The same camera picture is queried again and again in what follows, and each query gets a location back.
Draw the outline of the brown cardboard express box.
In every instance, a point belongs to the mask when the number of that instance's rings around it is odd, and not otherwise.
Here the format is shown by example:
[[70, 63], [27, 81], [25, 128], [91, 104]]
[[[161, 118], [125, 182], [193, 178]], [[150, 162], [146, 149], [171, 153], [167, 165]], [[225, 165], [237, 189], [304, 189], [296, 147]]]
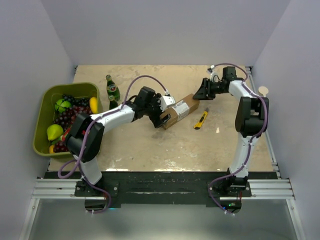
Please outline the brown cardboard express box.
[[160, 116], [162, 119], [169, 115], [169, 120], [162, 126], [165, 130], [181, 121], [195, 110], [198, 109], [200, 101], [193, 99], [193, 94], [189, 94], [182, 98], [180, 101], [175, 103], [173, 106], [167, 108], [164, 113]]

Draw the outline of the yellow utility knife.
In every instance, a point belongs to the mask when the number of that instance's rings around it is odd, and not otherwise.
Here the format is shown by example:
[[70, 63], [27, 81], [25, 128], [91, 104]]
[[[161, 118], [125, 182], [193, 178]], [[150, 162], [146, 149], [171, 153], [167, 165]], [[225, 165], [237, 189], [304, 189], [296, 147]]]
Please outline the yellow utility knife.
[[208, 116], [208, 113], [209, 113], [209, 108], [207, 107], [207, 108], [204, 110], [204, 112], [202, 113], [202, 116], [201, 116], [200, 120], [194, 125], [193, 128], [194, 128], [195, 130], [199, 130], [199, 129], [202, 127], [204, 121], [206, 120], [206, 118], [207, 118], [207, 116]]

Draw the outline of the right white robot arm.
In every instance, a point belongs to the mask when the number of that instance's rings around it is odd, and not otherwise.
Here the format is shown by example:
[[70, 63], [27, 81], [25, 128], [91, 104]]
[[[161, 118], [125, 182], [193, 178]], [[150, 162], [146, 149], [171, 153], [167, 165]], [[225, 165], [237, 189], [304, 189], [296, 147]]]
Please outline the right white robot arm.
[[269, 120], [269, 99], [253, 92], [246, 84], [247, 72], [232, 63], [211, 65], [210, 78], [204, 78], [193, 95], [194, 100], [214, 100], [218, 94], [230, 94], [238, 101], [235, 130], [238, 141], [234, 159], [227, 175], [212, 182], [225, 179], [245, 179], [249, 175], [248, 165], [256, 142], [267, 130]]

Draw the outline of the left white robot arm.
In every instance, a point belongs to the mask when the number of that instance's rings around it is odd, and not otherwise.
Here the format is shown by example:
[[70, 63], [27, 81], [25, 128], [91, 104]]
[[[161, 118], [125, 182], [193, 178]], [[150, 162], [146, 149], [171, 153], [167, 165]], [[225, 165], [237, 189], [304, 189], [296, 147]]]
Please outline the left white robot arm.
[[171, 118], [169, 114], [161, 115], [175, 103], [169, 93], [162, 95], [144, 86], [137, 95], [114, 109], [92, 115], [78, 114], [64, 143], [75, 158], [76, 167], [88, 181], [85, 188], [88, 193], [99, 196], [104, 190], [97, 160], [104, 134], [144, 116], [149, 117], [156, 129], [160, 128]]

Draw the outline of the green glass bottle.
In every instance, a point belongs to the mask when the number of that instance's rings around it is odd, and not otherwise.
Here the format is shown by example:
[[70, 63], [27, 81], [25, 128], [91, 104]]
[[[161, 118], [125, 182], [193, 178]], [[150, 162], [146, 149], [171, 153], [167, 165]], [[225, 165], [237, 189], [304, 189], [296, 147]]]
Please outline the green glass bottle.
[[108, 100], [109, 100], [109, 110], [115, 109], [119, 106], [114, 95], [109, 95]]
[[120, 90], [118, 86], [115, 84], [115, 82], [113, 81], [112, 76], [108, 74], [105, 76], [105, 79], [107, 81], [106, 91], [108, 96], [113, 96], [116, 101], [119, 101], [121, 98]]

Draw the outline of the beige cup bottle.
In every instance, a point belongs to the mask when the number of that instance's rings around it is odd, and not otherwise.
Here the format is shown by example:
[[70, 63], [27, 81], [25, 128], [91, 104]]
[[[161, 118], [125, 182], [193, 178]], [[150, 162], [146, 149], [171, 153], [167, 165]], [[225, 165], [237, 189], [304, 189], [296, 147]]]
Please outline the beige cup bottle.
[[269, 89], [266, 86], [260, 86], [258, 88], [258, 93], [261, 97], [266, 97], [269, 93]]

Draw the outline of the yellow lemon fruit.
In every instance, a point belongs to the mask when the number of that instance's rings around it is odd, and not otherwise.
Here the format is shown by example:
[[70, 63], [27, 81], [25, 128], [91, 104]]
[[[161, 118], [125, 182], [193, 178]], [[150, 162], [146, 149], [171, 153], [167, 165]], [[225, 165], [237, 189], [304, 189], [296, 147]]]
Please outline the yellow lemon fruit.
[[98, 113], [98, 99], [96, 97], [91, 97], [89, 99], [89, 107], [93, 114]]

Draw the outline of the dark black grape bunch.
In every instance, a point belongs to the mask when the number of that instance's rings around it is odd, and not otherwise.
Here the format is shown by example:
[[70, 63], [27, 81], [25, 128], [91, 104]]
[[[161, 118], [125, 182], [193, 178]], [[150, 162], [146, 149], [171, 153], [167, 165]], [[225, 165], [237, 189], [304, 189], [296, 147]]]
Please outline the dark black grape bunch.
[[63, 94], [62, 98], [70, 102], [73, 106], [88, 107], [90, 99], [88, 97], [74, 97], [72, 95]]

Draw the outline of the red purple grape bunch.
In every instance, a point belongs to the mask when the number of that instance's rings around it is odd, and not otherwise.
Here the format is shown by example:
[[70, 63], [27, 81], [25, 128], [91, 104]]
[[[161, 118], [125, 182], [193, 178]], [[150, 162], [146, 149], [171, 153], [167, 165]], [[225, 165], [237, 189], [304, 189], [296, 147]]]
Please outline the red purple grape bunch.
[[59, 113], [53, 123], [61, 126], [65, 131], [71, 127], [71, 125], [75, 122], [76, 117], [82, 113], [91, 115], [93, 112], [89, 106], [73, 106], [64, 112]]

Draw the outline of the red dragon fruit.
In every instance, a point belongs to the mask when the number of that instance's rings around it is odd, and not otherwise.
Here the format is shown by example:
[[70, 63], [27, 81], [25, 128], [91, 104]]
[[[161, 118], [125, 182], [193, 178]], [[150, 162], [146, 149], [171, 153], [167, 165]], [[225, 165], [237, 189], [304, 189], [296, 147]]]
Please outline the red dragon fruit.
[[65, 130], [65, 132], [61, 136], [61, 141], [63, 141], [63, 142], [65, 141], [65, 139], [66, 139], [67, 135], [69, 134], [70, 130], [71, 130], [70, 127]]

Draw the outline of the lower dark red grapes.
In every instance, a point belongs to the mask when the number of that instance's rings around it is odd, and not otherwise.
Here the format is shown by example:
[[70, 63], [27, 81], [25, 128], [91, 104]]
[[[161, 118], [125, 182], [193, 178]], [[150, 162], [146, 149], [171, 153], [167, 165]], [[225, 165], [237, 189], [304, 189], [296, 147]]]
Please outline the lower dark red grapes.
[[64, 153], [68, 152], [68, 148], [66, 147], [65, 143], [63, 141], [58, 141], [54, 146], [53, 146], [53, 152], [54, 153]]

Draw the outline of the yellow green pear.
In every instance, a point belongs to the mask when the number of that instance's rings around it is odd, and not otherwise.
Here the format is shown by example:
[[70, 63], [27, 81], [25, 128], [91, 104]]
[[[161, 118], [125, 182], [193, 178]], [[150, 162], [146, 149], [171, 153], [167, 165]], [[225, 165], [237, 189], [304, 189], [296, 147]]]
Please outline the yellow green pear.
[[52, 124], [46, 130], [47, 139], [49, 141], [53, 141], [53, 140], [57, 139], [63, 133], [64, 133], [63, 128], [58, 124]]

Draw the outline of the olive green plastic bin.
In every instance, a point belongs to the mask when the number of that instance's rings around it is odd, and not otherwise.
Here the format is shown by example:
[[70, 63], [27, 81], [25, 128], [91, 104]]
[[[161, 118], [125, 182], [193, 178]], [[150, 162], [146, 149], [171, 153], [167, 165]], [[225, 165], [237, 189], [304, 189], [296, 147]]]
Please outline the olive green plastic bin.
[[70, 152], [50, 153], [50, 142], [47, 138], [47, 128], [53, 124], [57, 117], [55, 103], [63, 98], [63, 94], [72, 95], [75, 98], [96, 97], [98, 111], [102, 112], [103, 106], [100, 100], [100, 91], [97, 85], [90, 82], [78, 82], [72, 84], [55, 85], [49, 88], [43, 95], [33, 136], [33, 150], [42, 157], [53, 159], [69, 159]]

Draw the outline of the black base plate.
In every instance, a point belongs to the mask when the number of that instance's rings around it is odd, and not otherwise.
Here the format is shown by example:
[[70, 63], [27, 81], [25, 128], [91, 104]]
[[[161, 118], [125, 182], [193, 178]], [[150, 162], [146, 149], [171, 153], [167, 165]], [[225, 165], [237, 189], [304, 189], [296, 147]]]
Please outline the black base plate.
[[105, 171], [97, 184], [88, 184], [76, 172], [72, 195], [84, 197], [87, 211], [138, 205], [205, 205], [236, 213], [243, 197], [252, 195], [247, 177], [225, 177], [223, 172]]

